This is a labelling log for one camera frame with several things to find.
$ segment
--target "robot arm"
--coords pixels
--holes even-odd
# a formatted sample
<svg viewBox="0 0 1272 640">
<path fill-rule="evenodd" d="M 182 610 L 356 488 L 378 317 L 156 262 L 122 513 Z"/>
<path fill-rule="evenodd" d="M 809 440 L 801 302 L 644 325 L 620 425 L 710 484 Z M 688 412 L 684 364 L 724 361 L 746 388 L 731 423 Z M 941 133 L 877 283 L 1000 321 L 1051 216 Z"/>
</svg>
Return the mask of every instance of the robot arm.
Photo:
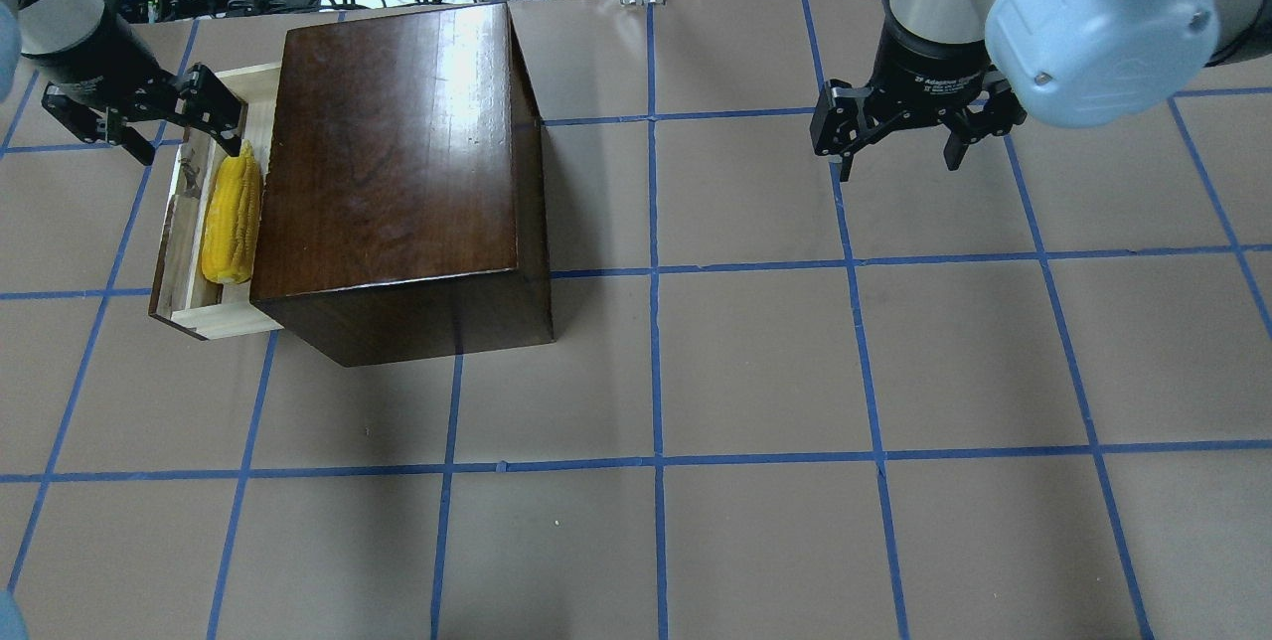
<svg viewBox="0 0 1272 640">
<path fill-rule="evenodd" d="M 149 165 L 154 146 L 128 123 L 165 120 L 238 154 L 242 102 L 207 66 L 179 78 L 163 70 L 103 0 L 0 0 L 0 25 L 17 15 L 22 56 L 51 81 L 41 104 L 79 140 L 123 146 Z"/>
<path fill-rule="evenodd" d="M 945 163 L 1007 134 L 1025 112 L 1089 127 L 1168 98 L 1203 66 L 1272 52 L 1272 0 L 881 0 L 864 88 L 822 88 L 819 155 L 852 157 L 887 134 L 945 125 Z M 986 104 L 969 104 L 988 93 Z"/>
</svg>

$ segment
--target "yellow corn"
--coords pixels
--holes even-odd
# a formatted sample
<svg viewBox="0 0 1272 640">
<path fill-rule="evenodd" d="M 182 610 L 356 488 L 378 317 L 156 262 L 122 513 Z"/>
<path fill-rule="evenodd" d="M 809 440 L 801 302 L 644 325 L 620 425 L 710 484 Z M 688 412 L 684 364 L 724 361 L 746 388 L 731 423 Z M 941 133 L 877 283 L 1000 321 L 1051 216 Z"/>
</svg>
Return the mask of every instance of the yellow corn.
<svg viewBox="0 0 1272 640">
<path fill-rule="evenodd" d="M 207 205 L 198 267 L 209 282 L 237 285 L 252 277 L 261 187 L 261 165 L 252 155 L 252 144 L 243 141 L 239 155 L 221 162 Z"/>
</svg>

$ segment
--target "wooden box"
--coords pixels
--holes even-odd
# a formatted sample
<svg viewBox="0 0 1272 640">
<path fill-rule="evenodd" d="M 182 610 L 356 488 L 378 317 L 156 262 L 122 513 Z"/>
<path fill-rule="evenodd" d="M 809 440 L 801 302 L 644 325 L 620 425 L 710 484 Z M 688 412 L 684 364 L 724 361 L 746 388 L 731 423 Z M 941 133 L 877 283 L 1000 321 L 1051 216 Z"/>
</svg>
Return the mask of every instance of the wooden box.
<svg viewBox="0 0 1272 640">
<path fill-rule="evenodd" d="M 544 228 L 505 6 L 287 34 L 253 305 L 345 365 L 550 342 Z"/>
</svg>

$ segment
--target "yellow object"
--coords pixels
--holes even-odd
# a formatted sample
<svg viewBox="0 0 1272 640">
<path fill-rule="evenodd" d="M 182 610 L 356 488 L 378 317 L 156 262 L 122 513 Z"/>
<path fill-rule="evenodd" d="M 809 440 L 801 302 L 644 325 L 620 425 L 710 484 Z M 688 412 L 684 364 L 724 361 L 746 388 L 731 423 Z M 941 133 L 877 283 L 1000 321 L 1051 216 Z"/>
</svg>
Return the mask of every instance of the yellow object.
<svg viewBox="0 0 1272 640">
<path fill-rule="evenodd" d="M 243 141 L 239 155 L 221 162 L 207 204 L 198 268 L 209 282 L 237 285 L 252 277 L 261 188 L 261 165 L 252 155 L 252 144 Z"/>
</svg>

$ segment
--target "open drawer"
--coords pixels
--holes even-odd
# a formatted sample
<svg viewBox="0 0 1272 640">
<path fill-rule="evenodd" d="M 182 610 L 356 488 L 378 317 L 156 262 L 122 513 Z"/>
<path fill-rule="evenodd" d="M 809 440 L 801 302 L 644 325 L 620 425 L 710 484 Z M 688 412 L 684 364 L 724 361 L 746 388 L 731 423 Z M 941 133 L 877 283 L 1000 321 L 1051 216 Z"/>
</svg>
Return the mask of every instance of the open drawer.
<svg viewBox="0 0 1272 640">
<path fill-rule="evenodd" d="M 218 74 L 221 83 L 245 104 L 243 139 L 252 143 L 262 174 L 268 174 L 270 169 L 280 71 L 281 65 L 273 64 Z M 186 129 L 173 163 L 155 282 L 150 290 L 150 317 L 200 340 L 281 328 L 249 303 L 251 280 L 240 285 L 216 285 L 204 279 L 198 270 L 211 182 L 223 160 L 225 151 L 209 134 Z"/>
</svg>

